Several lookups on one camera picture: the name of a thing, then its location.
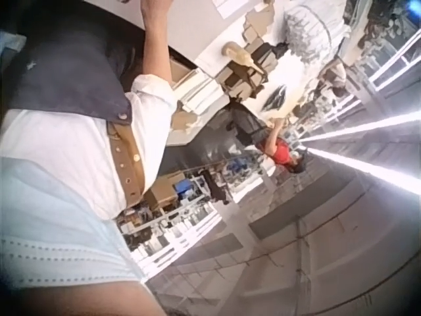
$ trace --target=brown leather strap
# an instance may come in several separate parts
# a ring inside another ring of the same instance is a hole
[[[111,154],[126,197],[127,208],[138,204],[145,191],[145,173],[131,126],[107,123]]]

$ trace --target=brown leather piece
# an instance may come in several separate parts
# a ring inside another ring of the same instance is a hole
[[[145,191],[145,173],[140,154],[131,126],[108,122],[107,131],[112,159],[126,197],[126,207],[129,208],[141,201]]]

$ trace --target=hand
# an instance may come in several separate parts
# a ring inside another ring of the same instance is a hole
[[[141,0],[140,11],[145,29],[162,28],[166,30],[166,20],[173,0]]]

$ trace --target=yellowish bottle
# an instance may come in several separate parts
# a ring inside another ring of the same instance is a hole
[[[248,51],[242,48],[234,41],[229,41],[222,48],[223,56],[231,58],[231,60],[241,66],[246,66],[255,69],[257,72],[264,74],[263,70],[260,69],[254,62],[253,58]]]

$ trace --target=paper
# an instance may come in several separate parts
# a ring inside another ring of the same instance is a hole
[[[222,18],[230,17],[247,2],[249,2],[249,0],[213,0],[214,5]]]

